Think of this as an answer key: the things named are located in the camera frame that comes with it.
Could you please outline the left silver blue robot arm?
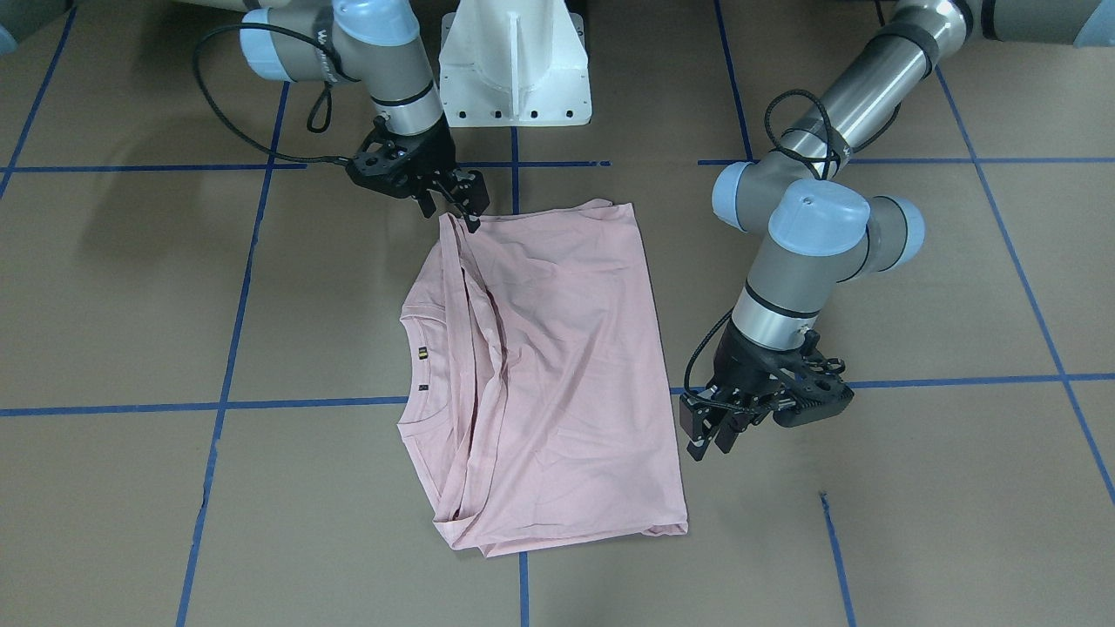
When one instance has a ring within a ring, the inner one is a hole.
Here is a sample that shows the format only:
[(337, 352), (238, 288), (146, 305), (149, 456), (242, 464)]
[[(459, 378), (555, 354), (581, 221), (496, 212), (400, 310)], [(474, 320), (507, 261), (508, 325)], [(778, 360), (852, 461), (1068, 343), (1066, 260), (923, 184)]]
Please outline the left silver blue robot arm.
[(820, 353), (816, 321), (841, 283), (891, 273), (924, 245), (925, 218), (905, 197), (864, 196), (847, 168), (888, 132), (920, 83), (975, 35), (983, 41), (1112, 47), (1111, 1), (899, 1), (860, 55), (824, 91), (789, 89), (765, 110), (772, 147), (729, 164), (712, 187), (726, 225), (762, 238), (720, 337), (712, 377), (685, 385), (686, 451), (733, 451), (749, 426), (784, 428), (838, 415), (854, 393), (845, 364)]

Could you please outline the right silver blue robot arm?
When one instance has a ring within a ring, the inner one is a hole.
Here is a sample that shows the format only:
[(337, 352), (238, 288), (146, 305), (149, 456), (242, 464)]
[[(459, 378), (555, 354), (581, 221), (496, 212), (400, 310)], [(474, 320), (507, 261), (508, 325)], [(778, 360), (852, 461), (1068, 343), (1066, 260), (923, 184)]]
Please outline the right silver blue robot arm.
[[(489, 206), (479, 171), (460, 167), (443, 112), (421, 25), (406, 1), (97, 1), (95, 69), (134, 52), (139, 86), (155, 91), (164, 75), (191, 76), (213, 115), (237, 139), (292, 164), (342, 167), (355, 185), (413, 199), (425, 218), (437, 199), (474, 232)], [(332, 119), (334, 88), (358, 84), (374, 104), (374, 126), (353, 154), (281, 153), (240, 131), (204, 79), (210, 44), (230, 36), (256, 76), (318, 83), (306, 128), (322, 134)]]

